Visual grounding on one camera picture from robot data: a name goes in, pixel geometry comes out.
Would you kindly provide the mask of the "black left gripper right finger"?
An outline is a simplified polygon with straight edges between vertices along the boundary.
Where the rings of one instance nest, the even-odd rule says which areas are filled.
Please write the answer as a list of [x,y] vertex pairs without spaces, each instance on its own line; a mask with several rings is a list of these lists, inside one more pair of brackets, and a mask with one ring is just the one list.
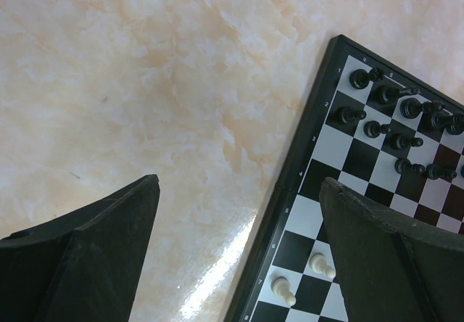
[[350,321],[463,320],[463,236],[333,178],[319,199]]

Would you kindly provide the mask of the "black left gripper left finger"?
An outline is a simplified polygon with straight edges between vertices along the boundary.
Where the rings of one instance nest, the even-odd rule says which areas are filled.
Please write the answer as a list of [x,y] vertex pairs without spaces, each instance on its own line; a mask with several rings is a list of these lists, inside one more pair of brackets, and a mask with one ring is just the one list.
[[1,240],[3,321],[127,321],[152,234],[159,179]]

